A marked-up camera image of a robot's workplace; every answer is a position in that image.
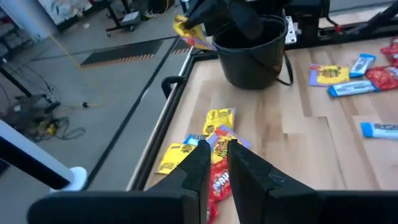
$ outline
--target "wooden tabletop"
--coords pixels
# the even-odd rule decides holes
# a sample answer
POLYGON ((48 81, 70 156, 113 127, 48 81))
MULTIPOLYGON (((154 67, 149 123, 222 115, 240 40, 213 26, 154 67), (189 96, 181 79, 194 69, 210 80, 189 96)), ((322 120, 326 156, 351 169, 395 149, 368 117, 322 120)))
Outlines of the wooden tabletop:
MULTIPOLYGON (((343 18, 348 23, 367 19, 363 14, 343 18)), ((234 130, 251 143, 251 150, 304 184, 314 189, 398 189, 398 142, 365 139, 359 127, 360 122, 398 123, 398 91, 330 98, 326 88, 308 85, 312 63, 352 67, 360 53, 369 53, 377 55, 374 66, 387 65, 379 49, 389 41, 290 50, 295 83, 274 83, 263 91, 233 87, 219 60, 197 62, 147 187, 165 177, 154 172, 171 143, 201 134, 206 111, 235 107, 234 130)), ((288 80, 286 67, 280 78, 288 80)), ((239 223, 232 197, 218 208, 216 223, 239 223)))

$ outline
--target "concrete floor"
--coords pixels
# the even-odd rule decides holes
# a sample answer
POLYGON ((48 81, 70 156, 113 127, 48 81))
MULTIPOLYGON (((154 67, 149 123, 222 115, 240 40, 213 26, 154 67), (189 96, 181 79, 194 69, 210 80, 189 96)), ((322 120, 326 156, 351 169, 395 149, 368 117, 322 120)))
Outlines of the concrete floor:
MULTIPOLYGON (((332 1, 332 11, 351 7, 342 5, 343 1, 337 4, 337 1, 340 0, 332 1)), ((106 36, 104 30, 114 24, 103 11, 84 19, 59 35, 57 39, 73 54, 78 63, 81 63, 93 49, 174 36, 172 19, 175 11, 181 9, 171 7, 165 14, 137 26, 134 32, 115 31, 111 38, 106 36), (88 29, 82 28, 84 22, 90 23, 88 29)), ((20 54, 18 61, 27 63, 60 90, 64 106, 80 106, 83 101, 101 103, 101 94, 104 93, 106 97, 102 107, 87 110, 60 108, 56 111, 58 116, 69 117, 71 129, 76 127, 86 129, 86 134, 82 138, 71 141, 51 139, 40 142, 39 145, 66 166, 83 166, 91 172, 172 42, 173 39, 164 40, 156 56, 150 60, 83 70, 77 69, 51 40, 44 40, 20 54)), ((178 75, 186 56, 186 53, 170 55, 166 59, 89 190, 126 188, 165 103, 160 83, 164 77, 178 75)), ((40 81, 34 74, 30 74, 29 78, 35 82, 40 81)), ((5 83, 3 85, 12 93, 11 96, 20 94, 2 77, 0 82, 5 83)), ((40 90, 30 83, 24 80, 21 82, 32 92, 40 93, 40 90)), ((26 223, 25 215, 29 206, 48 192, 49 188, 46 185, 10 167, 0 177, 1 223, 26 223)))

